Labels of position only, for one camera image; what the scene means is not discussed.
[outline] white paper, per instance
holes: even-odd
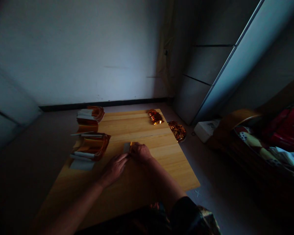
[[[71,135],[83,135],[83,134],[87,134],[87,133],[90,133],[90,132],[75,133],[75,134],[71,134]]]
[[[95,117],[93,117],[93,116],[86,116],[86,115],[80,115],[80,114],[77,115],[77,118],[95,120]]]
[[[279,147],[270,147],[270,150],[278,160],[294,166],[294,153],[290,153]]]
[[[91,161],[92,161],[92,160],[89,159],[89,158],[80,157],[80,156],[77,156],[77,155],[75,155],[75,154],[70,154],[70,158],[77,159],[77,160],[81,160],[81,161],[86,161],[86,162],[91,162]]]
[[[123,146],[123,153],[130,152],[131,149],[131,142],[125,143]]]
[[[81,134],[81,136],[94,136],[94,137],[102,138],[102,135],[100,134]]]
[[[74,159],[70,168],[75,170],[91,171],[94,165],[95,165],[95,162],[92,162],[92,161],[86,162],[86,161]]]
[[[81,109],[77,112],[77,115],[91,116],[92,112],[93,112],[92,109]]]
[[[74,155],[76,156],[80,156],[80,157],[95,157],[95,154],[94,153],[84,153],[84,152],[74,152]]]

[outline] cabinet door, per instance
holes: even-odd
[[[176,96],[173,108],[188,125],[196,116],[210,86],[183,76],[181,90]]]
[[[184,74],[212,85],[232,49],[232,47],[193,47]]]
[[[235,45],[259,0],[205,0],[195,45]]]

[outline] patterned sleeve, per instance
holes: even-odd
[[[221,234],[212,212],[202,206],[196,206],[189,197],[183,197],[174,205],[170,223],[173,234]]]

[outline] black baseboard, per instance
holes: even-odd
[[[106,101],[106,102],[94,102],[94,103],[78,103],[78,104],[60,104],[60,105],[50,105],[50,106],[39,106],[39,108],[44,112],[54,112],[54,111],[65,111],[73,109],[83,109],[88,105],[110,107],[110,106],[120,106],[120,105],[131,105],[131,104],[143,104],[143,103],[159,103],[165,102],[167,98],[153,98],[153,99],[141,99],[141,100],[126,100],[126,101]]]

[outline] gold paper ingot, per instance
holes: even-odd
[[[163,117],[156,110],[150,109],[150,110],[147,111],[147,113],[151,117],[151,120],[152,120],[154,125],[158,125],[158,124],[161,124],[161,123],[164,122]]]
[[[181,141],[185,140],[186,130],[184,129],[184,127],[181,124],[179,124],[176,121],[170,121],[170,122],[168,122],[168,125],[169,125],[171,131],[173,132],[177,142],[181,142]]]

